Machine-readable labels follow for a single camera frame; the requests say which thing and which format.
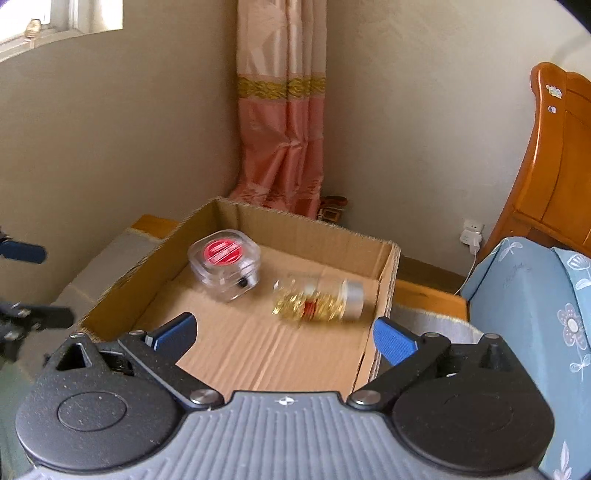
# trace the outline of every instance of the window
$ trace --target window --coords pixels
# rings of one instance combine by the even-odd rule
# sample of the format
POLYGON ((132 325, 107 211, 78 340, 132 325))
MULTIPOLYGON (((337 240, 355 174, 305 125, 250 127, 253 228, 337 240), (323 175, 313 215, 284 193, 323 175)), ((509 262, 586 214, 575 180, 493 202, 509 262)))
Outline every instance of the window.
POLYGON ((51 20, 51 0, 8 0, 2 5, 0 0, 0 42, 22 36, 32 18, 49 25, 51 20))
POLYGON ((0 0, 0 61, 52 41, 123 28, 123 0, 0 0), (30 44, 27 24, 41 20, 41 37, 30 44))

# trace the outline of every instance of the corrugated cardboard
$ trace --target corrugated cardboard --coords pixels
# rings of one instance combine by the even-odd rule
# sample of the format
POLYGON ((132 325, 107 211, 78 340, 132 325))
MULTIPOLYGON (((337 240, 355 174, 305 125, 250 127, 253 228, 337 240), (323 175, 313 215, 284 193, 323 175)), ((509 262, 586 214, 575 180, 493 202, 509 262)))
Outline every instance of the corrugated cardboard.
POLYGON ((97 339, 154 329, 182 312, 198 321, 195 345, 178 365, 219 390, 339 391, 347 397, 376 372, 371 322, 388 315, 400 249, 301 216, 215 199, 194 212, 120 279, 82 320, 97 339), (187 250, 221 229, 261 246, 260 282, 230 303, 209 297, 193 277, 187 250), (358 322, 291 323, 271 314, 278 274, 310 272, 363 283, 358 322))

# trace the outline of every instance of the curtain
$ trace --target curtain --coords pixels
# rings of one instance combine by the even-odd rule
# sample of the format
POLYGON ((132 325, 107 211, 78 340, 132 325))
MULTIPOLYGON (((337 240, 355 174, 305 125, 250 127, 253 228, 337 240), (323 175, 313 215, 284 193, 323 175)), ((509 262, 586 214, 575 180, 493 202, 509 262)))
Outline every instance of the curtain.
POLYGON ((326 0, 238 1, 242 171, 231 198, 316 217, 326 0))

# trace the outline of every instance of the gray gripper base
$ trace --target gray gripper base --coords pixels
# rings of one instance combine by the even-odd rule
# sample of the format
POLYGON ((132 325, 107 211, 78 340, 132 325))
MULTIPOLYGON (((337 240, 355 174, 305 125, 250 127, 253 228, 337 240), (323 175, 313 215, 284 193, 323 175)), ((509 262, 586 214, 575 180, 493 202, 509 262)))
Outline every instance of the gray gripper base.
MULTIPOLYGON (((81 452, 92 455, 92 452, 81 452)), ((39 467, 26 480, 452 480, 398 444, 384 418, 334 393, 238 392, 189 415, 156 455, 126 469, 69 475, 39 467)), ((534 469, 499 480, 541 480, 534 469)))

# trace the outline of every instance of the window sill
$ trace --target window sill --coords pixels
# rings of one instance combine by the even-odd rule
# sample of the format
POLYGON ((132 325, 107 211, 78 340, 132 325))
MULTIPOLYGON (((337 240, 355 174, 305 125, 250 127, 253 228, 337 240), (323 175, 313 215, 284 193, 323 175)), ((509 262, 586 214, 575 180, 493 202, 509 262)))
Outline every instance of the window sill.
MULTIPOLYGON (((53 29, 47 29, 41 33, 41 37, 35 40, 35 48, 39 48, 43 45, 53 43, 58 40, 79 37, 80 35, 84 34, 79 30, 67 30, 64 32, 58 32, 53 29)), ((7 41, 3 44, 0 44, 0 62, 11 59, 12 57, 20 55, 21 53, 25 53, 29 50, 33 50, 33 48, 30 48, 29 41, 26 40, 24 37, 18 37, 13 40, 7 41)))

